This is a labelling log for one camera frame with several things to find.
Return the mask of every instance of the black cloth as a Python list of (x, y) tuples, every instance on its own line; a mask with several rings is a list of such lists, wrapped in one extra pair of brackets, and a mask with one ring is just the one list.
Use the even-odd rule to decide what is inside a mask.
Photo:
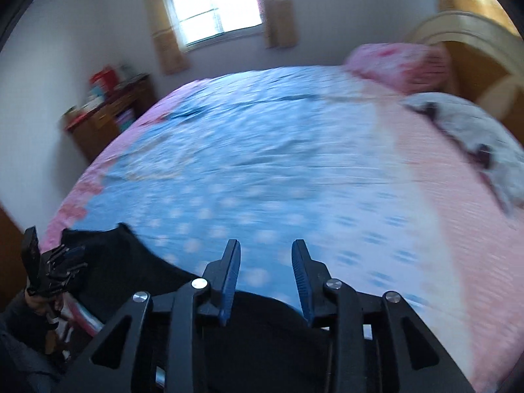
[[(153, 255), (123, 224), (108, 232), (66, 230), (62, 243), (86, 246), (86, 278), (72, 293), (102, 322), (137, 291), (164, 294), (197, 278)], [(159, 319), (153, 335), (155, 362), (163, 368), (168, 327), (167, 318)], [(203, 338), (212, 392), (324, 391), (328, 332), (308, 328), (282, 302), (237, 292), (227, 327), (204, 328)]]
[(88, 267), (70, 293), (103, 323), (137, 291), (166, 294), (197, 278), (155, 256), (122, 223), (106, 232), (65, 229), (62, 244), (85, 246)]
[(48, 331), (45, 316), (28, 308), (23, 291), (0, 314), (0, 391), (50, 393), (60, 380), (44, 355)]
[(20, 291), (7, 305), (2, 320), (9, 333), (39, 353), (46, 350), (46, 334), (52, 329), (45, 315), (37, 315), (27, 306), (24, 291)]

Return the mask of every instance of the hand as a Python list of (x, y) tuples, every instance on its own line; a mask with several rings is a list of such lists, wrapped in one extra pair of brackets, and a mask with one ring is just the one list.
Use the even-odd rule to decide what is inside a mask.
[(27, 306), (38, 315), (45, 315), (48, 312), (49, 306), (54, 302), (54, 309), (60, 312), (64, 306), (64, 295), (59, 294), (54, 297), (46, 298), (40, 295), (29, 295), (24, 291), (24, 298)]

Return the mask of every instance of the pink pillow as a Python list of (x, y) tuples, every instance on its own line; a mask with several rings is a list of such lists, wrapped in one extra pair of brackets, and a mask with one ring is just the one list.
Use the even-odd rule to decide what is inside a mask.
[(434, 91), (450, 73), (450, 56), (444, 46), (422, 44), (364, 44), (347, 58), (347, 70), (375, 80), (401, 93)]

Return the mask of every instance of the wooden dresser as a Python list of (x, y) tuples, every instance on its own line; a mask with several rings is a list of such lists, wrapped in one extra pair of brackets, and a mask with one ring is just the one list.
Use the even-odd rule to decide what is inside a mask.
[(22, 264), (22, 232), (0, 207), (0, 312), (26, 286)]
[(157, 101), (149, 75), (134, 78), (106, 101), (84, 116), (70, 123), (65, 129), (91, 163), (121, 134), (117, 116), (132, 110), (138, 119)]

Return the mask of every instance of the bedroom wall corner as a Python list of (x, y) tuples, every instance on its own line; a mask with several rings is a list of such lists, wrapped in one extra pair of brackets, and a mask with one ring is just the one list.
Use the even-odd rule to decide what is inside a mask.
[(0, 201), (40, 235), (87, 167), (60, 117), (117, 62), (97, 0), (35, 0), (0, 53)]
[(339, 65), (360, 44), (401, 41), (437, 10), (435, 0), (293, 0), (296, 47), (267, 49), (262, 34), (223, 41), (188, 52), (191, 68), (164, 76), (143, 0), (105, 0), (105, 5), (122, 57), (153, 75), (161, 97), (200, 78), (277, 66)]

